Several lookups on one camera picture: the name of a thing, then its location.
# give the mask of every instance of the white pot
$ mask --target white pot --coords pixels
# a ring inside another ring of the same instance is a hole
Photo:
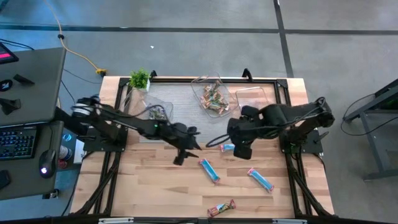
[[[149,81],[149,78],[148,78],[148,81],[147,81],[147,88],[141,88],[141,89],[139,89],[139,91],[142,91],[142,92],[144,92],[144,93],[147,93],[147,92],[149,92],[149,86],[150,86],[150,81]]]

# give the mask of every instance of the potted plant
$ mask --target potted plant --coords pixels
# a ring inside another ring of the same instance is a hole
[[[129,84],[131,87],[137,88],[144,92],[149,91],[149,72],[145,71],[143,68],[140,68],[138,71],[131,71],[130,76]]]

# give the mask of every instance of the yellow cable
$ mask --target yellow cable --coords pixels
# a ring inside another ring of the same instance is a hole
[[[60,21],[58,20],[57,15],[56,15],[55,12],[54,12],[53,7],[47,2],[47,0],[43,0],[43,1],[44,1],[44,3],[46,3],[46,5],[47,5],[47,6],[49,7],[49,9],[51,10],[51,12],[52,12],[52,14],[53,14],[55,20],[57,21],[58,28],[60,29],[60,35],[62,35],[61,24],[60,24]],[[95,66],[95,64],[94,64],[91,60],[89,60],[87,57],[85,57],[85,56],[83,56],[83,55],[81,55],[81,54],[79,54],[79,53],[76,53],[76,52],[70,50],[69,48],[67,48],[67,46],[65,46],[65,44],[63,43],[62,38],[59,38],[59,39],[61,40],[61,44],[62,44],[62,46],[63,46],[63,48],[64,48],[65,50],[67,50],[68,52],[70,52],[70,53],[72,53],[72,54],[75,54],[75,55],[77,55],[77,56],[79,56],[79,57],[81,57],[81,58],[86,59],[86,61],[89,62],[89,63],[95,68],[96,73],[106,71],[105,69],[98,68],[97,66]]]

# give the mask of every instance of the keyboard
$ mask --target keyboard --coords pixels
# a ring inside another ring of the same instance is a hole
[[[36,127],[0,128],[0,161],[34,156]]]

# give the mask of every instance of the gray floor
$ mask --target gray floor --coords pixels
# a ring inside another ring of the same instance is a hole
[[[272,0],[49,2],[64,25],[277,28]],[[398,29],[395,0],[279,2],[286,29]],[[47,25],[55,21],[42,1],[13,0],[0,13],[0,23]],[[57,34],[0,30],[1,38],[37,49],[59,47]],[[66,32],[65,36],[71,49],[107,68],[109,75],[127,75],[144,67],[157,70],[159,75],[216,71],[222,76],[237,77],[247,67],[255,77],[286,77],[278,34]],[[294,76],[305,79],[310,100],[325,96],[336,117],[322,143],[333,206],[341,217],[395,223],[398,220],[398,177],[363,182],[363,175],[376,171],[366,137],[351,137],[340,131],[341,117],[351,102],[398,77],[397,42],[398,35],[287,36]],[[67,55],[65,68],[93,82],[101,81],[91,65],[75,55]],[[67,73],[63,80],[75,99],[95,94],[100,88]],[[60,97],[68,111],[72,100],[63,88]],[[358,122],[346,129],[363,132]],[[57,187],[66,189],[58,200],[29,197],[0,202],[0,220],[60,215],[75,178],[76,173],[57,174]]]

